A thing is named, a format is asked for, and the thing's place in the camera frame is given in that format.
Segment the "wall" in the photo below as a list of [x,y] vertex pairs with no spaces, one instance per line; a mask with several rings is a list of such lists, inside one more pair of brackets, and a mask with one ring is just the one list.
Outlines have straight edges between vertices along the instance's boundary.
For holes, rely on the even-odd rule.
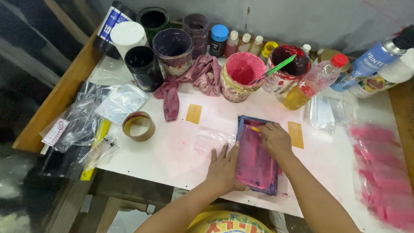
[[[93,0],[103,18],[112,0]],[[291,44],[308,43],[345,53],[369,49],[375,42],[414,23],[414,1],[398,0],[121,0],[138,13],[166,9],[171,20],[201,13],[210,27],[221,23],[239,33],[251,32]]]

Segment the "pink rag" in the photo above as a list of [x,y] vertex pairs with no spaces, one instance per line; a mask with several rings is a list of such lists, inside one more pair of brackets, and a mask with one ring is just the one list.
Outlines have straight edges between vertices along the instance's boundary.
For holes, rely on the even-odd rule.
[[166,121],[174,121],[178,116],[180,100],[177,88],[180,83],[193,83],[201,93],[208,96],[220,94],[221,66],[215,56],[201,55],[193,66],[180,77],[167,75],[164,83],[154,93],[157,99],[164,99],[164,117]]

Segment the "black nozzle cap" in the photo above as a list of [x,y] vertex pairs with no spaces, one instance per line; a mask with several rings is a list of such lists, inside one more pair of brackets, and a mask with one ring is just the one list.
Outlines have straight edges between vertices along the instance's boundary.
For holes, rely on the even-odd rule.
[[410,25],[401,31],[401,34],[392,39],[394,45],[399,49],[410,49],[414,47],[414,25]]

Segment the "green stirring stick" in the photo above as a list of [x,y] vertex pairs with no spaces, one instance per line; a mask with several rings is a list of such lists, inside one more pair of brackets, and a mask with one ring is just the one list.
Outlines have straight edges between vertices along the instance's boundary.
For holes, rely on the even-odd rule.
[[256,83],[259,83],[260,81],[262,81],[267,76],[269,76],[269,75],[273,74],[274,72],[282,69],[284,66],[286,66],[287,64],[289,64],[290,62],[292,62],[295,57],[296,57],[296,54],[295,55],[292,55],[290,58],[288,58],[288,59],[284,60],[283,62],[279,63],[273,69],[271,69],[268,72],[264,73],[259,79],[256,79],[256,80],[252,81],[251,83],[249,83],[249,86],[250,85],[254,85]]

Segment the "table surface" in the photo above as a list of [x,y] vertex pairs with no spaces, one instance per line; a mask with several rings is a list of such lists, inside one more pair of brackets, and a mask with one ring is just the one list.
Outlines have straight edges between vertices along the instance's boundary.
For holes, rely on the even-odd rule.
[[[225,59],[220,58],[222,65]],[[88,81],[100,85],[123,85],[131,83],[132,75],[123,60],[104,56],[96,65]],[[145,142],[136,142],[122,133],[120,126],[111,124],[109,133],[118,135],[120,150],[109,160],[97,167],[140,179],[150,180],[183,189],[192,189],[201,183],[207,174],[210,150],[220,149],[224,143],[220,138],[201,140],[200,133],[208,131],[221,138],[235,139],[237,116],[247,115],[279,122],[287,131],[287,122],[302,125],[304,149],[293,147],[293,152],[315,176],[316,179],[343,205],[362,232],[395,232],[374,216],[356,198],[361,191],[352,145],[343,127],[337,126],[334,135],[318,130],[299,119],[300,110],[286,109],[280,98],[259,89],[242,103],[232,103],[224,97],[205,96],[192,84],[181,84],[178,88],[180,109],[176,121],[166,122],[163,100],[154,97],[140,109],[153,119],[156,130]],[[348,91],[338,93],[328,88],[323,95],[344,99],[354,108],[354,115],[360,119],[396,128],[390,98],[382,92],[373,98],[356,99]],[[185,120],[189,104],[202,106],[200,123]],[[222,198],[258,206],[265,209],[303,217],[295,193],[286,175],[278,177],[278,195],[247,191],[232,192]]]

